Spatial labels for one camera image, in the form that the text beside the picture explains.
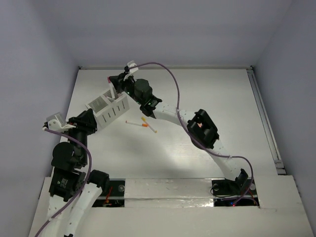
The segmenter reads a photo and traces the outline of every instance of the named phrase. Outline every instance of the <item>white floor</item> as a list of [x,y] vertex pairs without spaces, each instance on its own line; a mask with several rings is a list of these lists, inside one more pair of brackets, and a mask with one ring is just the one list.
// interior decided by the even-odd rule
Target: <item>white floor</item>
[[[46,221],[50,182],[45,179],[29,237]],[[313,237],[292,176],[256,176],[260,208],[213,207],[209,182],[127,179],[126,207],[92,208],[75,237]]]
[[[231,155],[247,157],[256,175],[277,175],[246,70],[172,71],[179,82],[182,109],[206,110]],[[84,104],[107,88],[107,77],[121,72],[80,70],[67,118],[86,110]],[[166,70],[139,70],[135,78],[147,79],[155,96],[176,105],[176,87]],[[143,115],[133,100],[129,105],[128,112],[88,137],[93,169],[108,172],[111,178],[223,177],[215,162],[192,145],[181,127],[148,118],[158,131],[155,134],[126,124],[126,120],[141,122]]]

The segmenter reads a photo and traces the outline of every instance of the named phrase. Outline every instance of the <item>gray wall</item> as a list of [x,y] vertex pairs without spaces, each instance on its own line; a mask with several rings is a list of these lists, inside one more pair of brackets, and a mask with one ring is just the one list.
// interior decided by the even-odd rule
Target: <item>gray wall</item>
[[23,237],[58,142],[41,127],[67,111],[78,68],[27,1],[1,0],[0,22],[0,230]]
[[32,0],[81,66],[253,65],[291,0]]
[[316,234],[316,1],[295,0],[255,71],[288,174]]

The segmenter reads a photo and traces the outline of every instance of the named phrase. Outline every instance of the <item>white plastic container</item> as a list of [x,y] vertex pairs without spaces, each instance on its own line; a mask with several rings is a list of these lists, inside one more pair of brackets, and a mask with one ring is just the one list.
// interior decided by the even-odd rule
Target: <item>white plastic container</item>
[[93,110],[99,130],[105,128],[129,110],[127,95],[125,93],[118,95],[110,88],[85,105],[88,109]]

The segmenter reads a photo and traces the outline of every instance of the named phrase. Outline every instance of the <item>cable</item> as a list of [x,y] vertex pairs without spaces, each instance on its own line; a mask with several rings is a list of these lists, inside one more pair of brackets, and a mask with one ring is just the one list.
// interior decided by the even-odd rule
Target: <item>cable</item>
[[172,76],[173,80],[174,80],[174,83],[176,84],[176,87],[177,87],[177,93],[178,93],[178,98],[177,98],[177,115],[178,115],[178,119],[179,119],[179,122],[181,124],[181,126],[183,127],[184,131],[188,134],[188,136],[191,138],[191,140],[193,140],[196,144],[198,144],[198,146],[206,151],[208,154],[212,155],[212,156],[216,156],[216,157],[220,157],[220,158],[240,158],[240,159],[243,159],[245,160],[248,164],[249,164],[249,167],[250,167],[250,170],[251,170],[251,179],[250,179],[250,185],[249,187],[246,189],[246,191],[239,197],[237,198],[234,203],[233,203],[233,206],[236,205],[237,202],[239,202],[245,195],[246,193],[249,191],[250,189],[250,186],[253,182],[253,169],[252,169],[252,165],[250,163],[250,161],[245,158],[245,157],[242,157],[242,156],[224,156],[224,155],[219,155],[219,154],[216,154],[210,150],[208,150],[205,146],[203,146],[198,140],[195,139],[195,137],[193,137],[187,130],[185,124],[183,123],[182,119],[181,119],[181,116],[180,116],[180,89],[179,89],[179,85],[178,85],[178,82],[177,82],[177,79],[176,77],[174,76],[174,74],[169,70],[169,68],[167,68],[165,65],[161,64],[161,63],[157,63],[157,62],[148,62],[148,63],[142,63],[142,64],[138,64],[136,66],[133,66],[133,67],[130,67],[129,69],[133,69],[133,68],[138,68],[138,67],[142,67],[142,66],[145,66],[145,65],[148,65],[148,64],[156,64],[156,65],[159,65],[163,68],[165,68],[169,73],[170,75]]
[[[226,201],[226,200],[234,200],[236,199],[235,197],[229,197],[229,198],[223,198],[222,200]],[[241,199],[249,199],[249,200],[252,200],[256,206],[259,206],[259,204],[257,203],[257,201],[251,197],[242,197]]]
[[214,197],[217,197],[217,198],[229,198],[229,197],[232,197],[232,196],[237,196],[236,194],[233,194],[233,195],[227,195],[227,196],[216,196],[214,193],[212,193],[212,191],[213,191],[214,189],[213,188],[211,188],[211,191],[210,191],[210,193],[214,196]]
[[255,200],[252,192],[250,191],[250,189],[248,190],[248,193],[251,195],[251,198],[252,198],[253,202],[256,204],[256,200]]
[[49,222],[54,219],[56,216],[58,216],[60,213],[62,213],[63,210],[65,210],[75,199],[76,197],[82,192],[85,184],[87,183],[88,181],[88,178],[90,176],[90,173],[91,173],[91,168],[92,168],[92,157],[91,157],[91,153],[90,151],[88,150],[88,148],[82,144],[80,141],[78,141],[77,139],[71,137],[71,136],[68,136],[64,133],[60,133],[60,132],[56,132],[56,131],[53,131],[53,130],[50,130],[48,128],[45,128],[44,131],[46,132],[49,132],[49,133],[53,133],[53,134],[56,134],[56,135],[59,135],[59,136],[62,136],[62,137],[66,137],[67,139],[73,141],[73,142],[76,142],[78,145],[80,145],[82,148],[84,148],[84,150],[87,152],[88,154],[88,157],[89,157],[89,166],[88,166],[88,172],[87,172],[87,175],[84,179],[84,182],[82,184],[82,186],[79,188],[79,190],[75,193],[75,195],[61,208],[59,209],[54,215],[52,215],[51,218],[49,218],[43,225],[42,227],[39,229],[39,231],[36,233],[35,237],[38,237],[40,236],[40,233],[44,230],[44,228],[49,224]]
[[107,194],[103,205],[105,205],[105,204],[107,204],[107,203],[109,202],[108,199],[109,199],[109,196],[111,195],[112,189],[113,189],[113,187],[111,186],[111,187],[110,187],[110,190],[109,190],[109,193]]

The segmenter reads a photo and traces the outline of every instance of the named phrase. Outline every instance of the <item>screw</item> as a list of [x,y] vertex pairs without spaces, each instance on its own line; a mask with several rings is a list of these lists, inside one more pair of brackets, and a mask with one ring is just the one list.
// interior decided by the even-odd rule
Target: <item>screw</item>
[[250,185],[250,190],[255,190],[256,189],[256,185],[254,184],[254,183],[252,183],[251,185]]
[[214,190],[214,191],[218,191],[218,190],[219,190],[218,184],[214,184],[214,185],[213,185],[213,190]]
[[124,192],[124,190],[125,190],[125,186],[124,185],[119,185],[118,191],[119,192]]

